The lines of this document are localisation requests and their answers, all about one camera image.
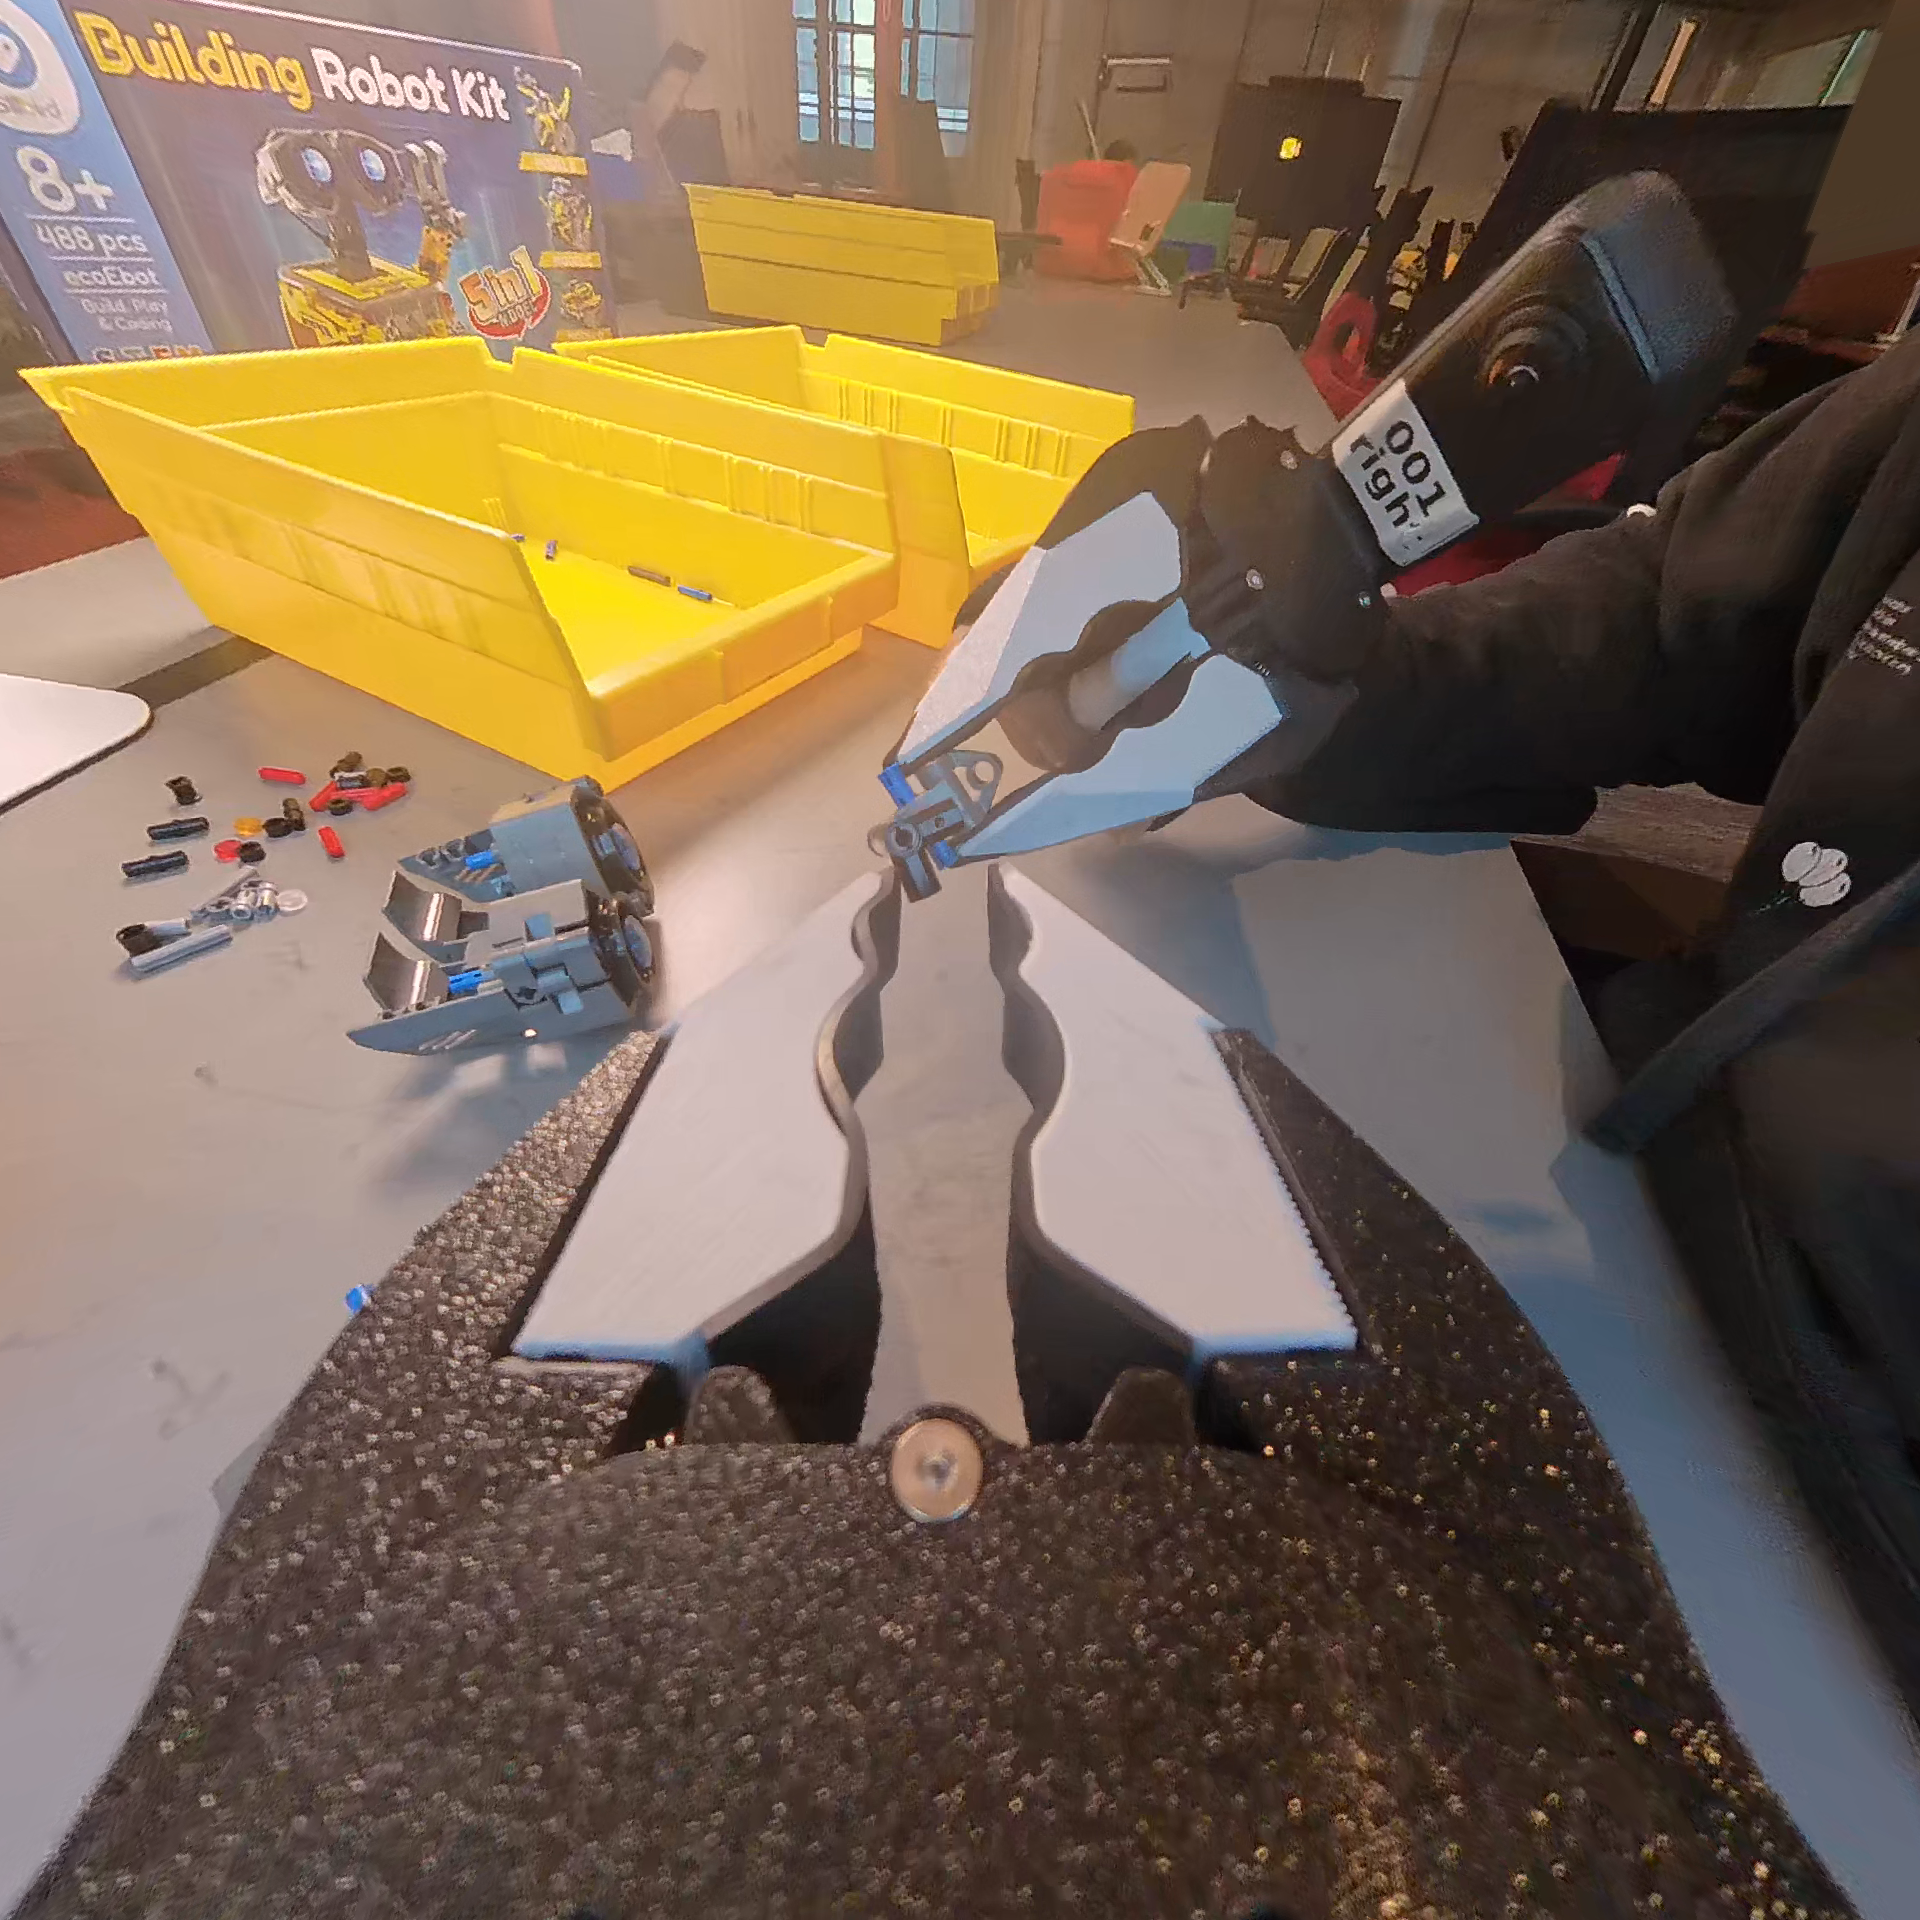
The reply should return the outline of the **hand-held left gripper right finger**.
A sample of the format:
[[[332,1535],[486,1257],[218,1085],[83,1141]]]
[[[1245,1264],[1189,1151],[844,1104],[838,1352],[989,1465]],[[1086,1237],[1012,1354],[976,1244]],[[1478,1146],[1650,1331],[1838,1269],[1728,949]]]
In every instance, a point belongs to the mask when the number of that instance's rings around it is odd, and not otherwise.
[[[1037,1253],[1189,1360],[1356,1352],[1226,1026],[1019,872],[992,875],[987,913]]]

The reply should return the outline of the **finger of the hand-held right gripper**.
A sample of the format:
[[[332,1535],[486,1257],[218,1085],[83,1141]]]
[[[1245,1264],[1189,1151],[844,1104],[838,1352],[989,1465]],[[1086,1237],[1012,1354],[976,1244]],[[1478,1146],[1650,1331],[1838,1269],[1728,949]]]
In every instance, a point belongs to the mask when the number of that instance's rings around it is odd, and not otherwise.
[[[1269,682],[1227,657],[1208,657],[1185,698],[1153,727],[1126,727],[1084,773],[1029,786],[972,837],[956,861],[1032,855],[1186,809],[1200,788],[1274,733],[1286,712]]]
[[[1061,689],[1090,665],[1081,650],[1088,625],[1124,604],[1153,618],[1179,588],[1179,531],[1148,492],[1035,545],[950,644],[883,765],[976,751],[996,737],[1037,775],[1084,773],[1115,738],[1106,722],[1075,720]]]

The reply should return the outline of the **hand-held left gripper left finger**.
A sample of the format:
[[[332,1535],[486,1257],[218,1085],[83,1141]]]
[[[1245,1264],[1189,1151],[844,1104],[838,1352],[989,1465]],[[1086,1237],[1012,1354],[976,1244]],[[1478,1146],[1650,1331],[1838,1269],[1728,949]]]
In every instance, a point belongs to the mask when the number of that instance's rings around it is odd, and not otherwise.
[[[512,1338],[517,1360],[713,1364],[867,1207],[898,879],[852,880],[666,1031]]]

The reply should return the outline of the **grey angular connector piece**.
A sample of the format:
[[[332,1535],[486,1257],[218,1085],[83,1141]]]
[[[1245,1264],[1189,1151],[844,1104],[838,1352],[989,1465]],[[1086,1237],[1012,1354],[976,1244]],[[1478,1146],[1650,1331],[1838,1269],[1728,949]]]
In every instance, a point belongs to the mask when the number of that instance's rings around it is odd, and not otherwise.
[[[881,785],[896,802],[896,820],[924,840],[968,834],[980,828],[996,802],[1002,756],[958,751],[915,765],[889,762]]]

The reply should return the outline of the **person's right forearm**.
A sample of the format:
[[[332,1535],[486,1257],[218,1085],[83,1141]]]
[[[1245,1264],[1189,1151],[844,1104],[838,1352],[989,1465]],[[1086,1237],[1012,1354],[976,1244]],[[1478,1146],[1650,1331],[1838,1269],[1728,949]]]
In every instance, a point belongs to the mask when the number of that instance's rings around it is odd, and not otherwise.
[[[1882,373],[1766,417],[1645,512],[1397,600],[1325,744],[1245,795],[1300,825],[1502,834],[1571,833],[1621,785],[1762,801],[1858,613],[1846,538],[1908,411]]]

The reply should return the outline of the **grey desk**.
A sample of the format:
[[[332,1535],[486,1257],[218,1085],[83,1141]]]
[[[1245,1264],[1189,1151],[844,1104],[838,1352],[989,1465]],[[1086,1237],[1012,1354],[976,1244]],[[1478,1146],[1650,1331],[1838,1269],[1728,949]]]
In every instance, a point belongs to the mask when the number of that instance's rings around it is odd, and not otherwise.
[[[1084,284],[1002,297],[962,357],[1131,393],[1144,425],[1242,417],[1321,442],[1275,329]],[[936,658],[862,652],[617,794],[659,889],[673,1021],[868,868],[875,773]],[[443,1064],[345,1029],[398,852],[545,783],[225,643],[142,541],[4,581],[4,669],[134,689],[145,737],[4,812],[4,1916],[153,1689],[219,1493],[378,1285],[617,1036]],[[192,778],[232,819],[258,763],[361,751],[417,794],[328,861],[269,861],[301,917],[155,980],[115,930],[219,887],[123,860]],[[1861,1916],[1915,1916],[1915,1738],[1830,1556],[1700,1324],[1637,1171],[1577,1141],[1600,1044],[1502,841],[1310,833],[1242,801],[1022,867],[1260,1036],[1486,1261],[1613,1453],[1740,1738]],[[1002,1067],[985,887],[902,913],[881,1072],[868,1433],[948,1402],[1022,1436],[1004,1291],[1029,1109]]]

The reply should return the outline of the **red chair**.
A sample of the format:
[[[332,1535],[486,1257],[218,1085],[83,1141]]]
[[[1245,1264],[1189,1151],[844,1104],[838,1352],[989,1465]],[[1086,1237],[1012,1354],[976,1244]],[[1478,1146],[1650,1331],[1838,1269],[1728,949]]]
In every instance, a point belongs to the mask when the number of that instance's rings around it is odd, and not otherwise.
[[[1398,312],[1390,296],[1365,296],[1353,289],[1329,301],[1300,365],[1336,423],[1356,415],[1378,384],[1371,354],[1384,320]]]

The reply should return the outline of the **small beige chair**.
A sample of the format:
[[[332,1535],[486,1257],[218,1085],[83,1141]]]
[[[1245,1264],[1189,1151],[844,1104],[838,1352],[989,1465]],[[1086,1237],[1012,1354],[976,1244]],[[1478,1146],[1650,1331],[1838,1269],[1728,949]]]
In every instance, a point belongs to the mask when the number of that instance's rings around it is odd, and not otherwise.
[[[1139,167],[1112,232],[1112,251],[1124,259],[1137,284],[1156,297],[1172,297],[1156,251],[1168,220],[1185,204],[1189,178],[1190,164],[1185,160],[1149,160]]]

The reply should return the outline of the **grey twin engine toy assembly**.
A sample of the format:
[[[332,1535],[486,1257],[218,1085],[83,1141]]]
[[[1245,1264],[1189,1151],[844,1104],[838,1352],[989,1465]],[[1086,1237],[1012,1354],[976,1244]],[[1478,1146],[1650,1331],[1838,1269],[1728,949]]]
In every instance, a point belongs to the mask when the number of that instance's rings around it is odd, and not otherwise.
[[[656,979],[656,891],[606,792],[579,778],[396,861],[361,1050],[438,1057],[632,1024]]]

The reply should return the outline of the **paned window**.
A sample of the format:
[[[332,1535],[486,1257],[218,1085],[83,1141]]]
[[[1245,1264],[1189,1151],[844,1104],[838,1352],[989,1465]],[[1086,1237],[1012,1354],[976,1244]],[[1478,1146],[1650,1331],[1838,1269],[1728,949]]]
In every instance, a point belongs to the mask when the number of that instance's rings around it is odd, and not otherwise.
[[[875,154],[892,91],[930,107],[948,160],[968,154],[976,3],[792,3],[788,18],[801,144]]]

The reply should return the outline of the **scattered small building pieces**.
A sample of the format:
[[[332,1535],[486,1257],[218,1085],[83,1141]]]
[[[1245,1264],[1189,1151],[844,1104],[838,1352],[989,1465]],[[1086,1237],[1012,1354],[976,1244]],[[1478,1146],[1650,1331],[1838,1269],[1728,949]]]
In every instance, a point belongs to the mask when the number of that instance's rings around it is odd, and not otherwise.
[[[235,801],[187,775],[170,780],[172,809],[148,825],[148,844],[121,879],[132,891],[179,880],[184,901],[115,932],[121,973],[155,979],[251,936],[301,929],[337,879],[371,867],[371,825],[404,809],[414,792],[406,763],[361,752],[318,771],[261,762],[245,768]]]

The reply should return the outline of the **large yellow storage bin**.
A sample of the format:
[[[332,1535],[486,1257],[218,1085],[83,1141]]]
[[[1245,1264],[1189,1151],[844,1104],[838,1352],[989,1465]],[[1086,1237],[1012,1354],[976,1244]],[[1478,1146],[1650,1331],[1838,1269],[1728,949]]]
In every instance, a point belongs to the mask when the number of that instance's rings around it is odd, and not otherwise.
[[[649,487],[651,436],[499,399],[507,364],[446,338],[24,377],[216,627],[552,778],[622,786],[893,608],[886,555]]]

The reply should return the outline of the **white rounded board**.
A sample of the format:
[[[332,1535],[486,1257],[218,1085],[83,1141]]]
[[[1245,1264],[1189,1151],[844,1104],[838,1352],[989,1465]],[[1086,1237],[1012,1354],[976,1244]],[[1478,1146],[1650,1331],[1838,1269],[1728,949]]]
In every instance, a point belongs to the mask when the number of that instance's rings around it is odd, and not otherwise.
[[[3,674],[3,809],[123,751],[152,722],[134,693]]]

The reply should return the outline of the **toy kit box with badge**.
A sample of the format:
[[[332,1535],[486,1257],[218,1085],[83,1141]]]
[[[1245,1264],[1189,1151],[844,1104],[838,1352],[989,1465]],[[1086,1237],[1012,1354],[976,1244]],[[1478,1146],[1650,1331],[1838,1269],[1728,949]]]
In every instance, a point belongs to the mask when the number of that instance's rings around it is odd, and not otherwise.
[[[585,83],[525,4],[3,4],[4,255],[83,364],[608,338]]]

